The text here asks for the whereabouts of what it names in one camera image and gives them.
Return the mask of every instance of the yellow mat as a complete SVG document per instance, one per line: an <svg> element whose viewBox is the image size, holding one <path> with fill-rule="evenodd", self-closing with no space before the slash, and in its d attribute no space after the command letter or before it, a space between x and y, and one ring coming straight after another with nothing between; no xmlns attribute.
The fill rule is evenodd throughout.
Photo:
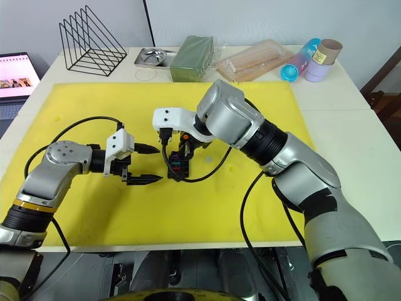
<svg viewBox="0 0 401 301"><path fill-rule="evenodd" d="M40 113L29 128L1 183L1 218L23 183L28 157L48 144L62 129L85 117L107 115L125 122L136 142L160 148L152 128L158 107L196 110L211 83L72 83L53 87ZM242 83L238 85L271 122L292 131L312 145L290 85L286 82ZM81 144L100 144L115 131L115 124L96 120L81 124L63 136ZM176 150L175 135L168 151ZM211 171L221 160L227 145L214 141L197 149L190 163L190 177ZM41 156L31 165L34 167ZM239 208L246 189L260 172L258 165L238 150L209 179L198 183L167 179L161 154L134 153L130 171L157 174L164 178L147 186L126 186L117 176L76 176L56 213L72 246L147 245L162 243L243 241ZM300 214L293 213L303 229ZM291 241L296 236L280 200L263 177L252 191L246 207L246 228L253 241ZM61 246L53 226L48 228L45 246Z"/></svg>

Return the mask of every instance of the stainless steel tray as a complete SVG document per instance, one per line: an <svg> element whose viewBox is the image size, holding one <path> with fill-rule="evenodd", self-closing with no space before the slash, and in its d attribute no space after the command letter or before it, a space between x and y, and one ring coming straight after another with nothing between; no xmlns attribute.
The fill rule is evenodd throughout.
<svg viewBox="0 0 401 301"><path fill-rule="evenodd" d="M157 47L142 48L135 60L135 66L152 69L169 69L177 52Z"/></svg>

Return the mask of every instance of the black wire rack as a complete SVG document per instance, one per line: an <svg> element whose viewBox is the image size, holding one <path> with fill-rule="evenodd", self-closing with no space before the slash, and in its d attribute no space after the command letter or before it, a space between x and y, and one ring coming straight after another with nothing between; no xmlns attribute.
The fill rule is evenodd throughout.
<svg viewBox="0 0 401 301"><path fill-rule="evenodd" d="M87 5L59 26L67 70L108 77L127 56Z"/></svg>

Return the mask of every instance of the green sponge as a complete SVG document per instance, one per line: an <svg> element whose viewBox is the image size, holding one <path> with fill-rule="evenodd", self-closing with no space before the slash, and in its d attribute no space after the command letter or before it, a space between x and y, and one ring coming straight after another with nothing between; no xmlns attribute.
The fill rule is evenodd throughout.
<svg viewBox="0 0 401 301"><path fill-rule="evenodd" d="M201 82L213 57L213 37L188 36L170 65L173 82Z"/></svg>

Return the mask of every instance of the laptop screen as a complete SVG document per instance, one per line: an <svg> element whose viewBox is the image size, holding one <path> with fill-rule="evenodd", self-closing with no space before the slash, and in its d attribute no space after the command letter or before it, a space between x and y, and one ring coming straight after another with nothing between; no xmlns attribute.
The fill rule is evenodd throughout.
<svg viewBox="0 0 401 301"><path fill-rule="evenodd" d="M27 53L0 55L0 99L28 98L38 83Z"/></svg>

